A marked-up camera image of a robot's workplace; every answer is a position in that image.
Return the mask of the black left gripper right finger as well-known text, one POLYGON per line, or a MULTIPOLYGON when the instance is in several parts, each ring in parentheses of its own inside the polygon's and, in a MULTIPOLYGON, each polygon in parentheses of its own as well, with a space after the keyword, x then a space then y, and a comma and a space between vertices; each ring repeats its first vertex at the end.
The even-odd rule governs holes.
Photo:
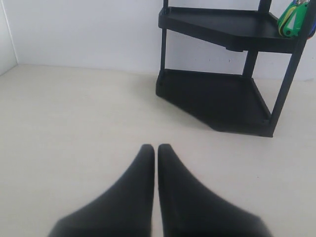
POLYGON ((170 144, 158 147, 158 192, 165 237, 266 237, 260 217, 203 185, 170 144))

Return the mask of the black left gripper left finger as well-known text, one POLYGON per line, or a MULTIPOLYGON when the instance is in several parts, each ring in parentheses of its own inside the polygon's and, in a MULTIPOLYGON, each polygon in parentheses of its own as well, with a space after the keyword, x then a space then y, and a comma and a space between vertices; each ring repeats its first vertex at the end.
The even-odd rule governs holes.
POLYGON ((51 237, 150 237, 155 189, 155 151, 141 146, 125 173, 102 195, 61 218, 51 237))

